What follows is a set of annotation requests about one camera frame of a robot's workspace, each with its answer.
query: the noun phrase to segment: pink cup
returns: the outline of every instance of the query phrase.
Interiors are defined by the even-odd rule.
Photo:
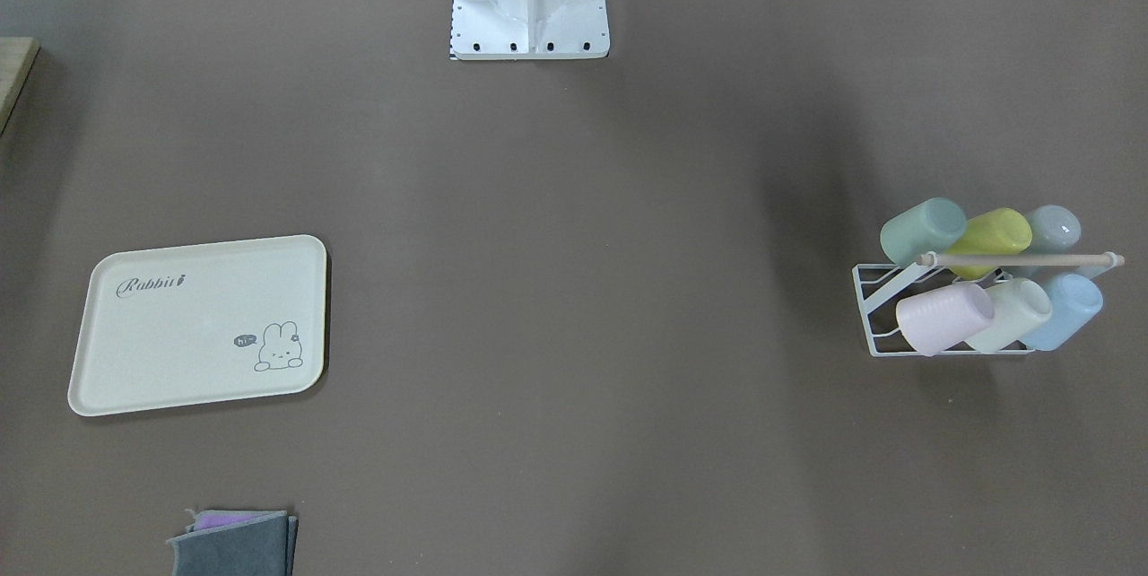
[[[923,356],[934,356],[993,322],[993,301],[983,287],[956,282],[897,303],[901,335]]]

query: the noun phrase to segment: gray towel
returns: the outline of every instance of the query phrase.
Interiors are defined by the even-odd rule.
[[[278,511],[177,536],[168,540],[176,551],[172,576],[290,576],[296,528],[297,519]]]

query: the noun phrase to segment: rectangular tray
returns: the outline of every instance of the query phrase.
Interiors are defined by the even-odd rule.
[[[84,417],[302,392],[323,374],[327,249],[274,236],[92,270],[68,404]]]

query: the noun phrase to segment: yellow cup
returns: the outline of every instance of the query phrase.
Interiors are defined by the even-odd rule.
[[[1021,212],[998,208],[969,220],[961,240],[945,254],[954,256],[1016,256],[1032,244],[1032,227]],[[977,279],[992,272],[993,266],[952,266],[963,279]]]

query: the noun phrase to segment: light blue cup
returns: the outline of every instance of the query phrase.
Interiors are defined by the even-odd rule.
[[[1077,273],[1060,273],[1040,285],[1053,303],[1053,318],[1039,329],[1022,335],[1021,343],[1050,352],[1100,313],[1104,297],[1095,282]]]
[[[912,265],[930,250],[948,250],[964,235],[968,224],[960,205],[934,196],[886,221],[881,228],[881,248],[894,265]]]
[[[1024,217],[1032,227],[1032,244],[1025,254],[1062,254],[1080,240],[1080,220],[1063,205],[1041,205]],[[1006,266],[1014,278],[1032,278],[1040,266]]]

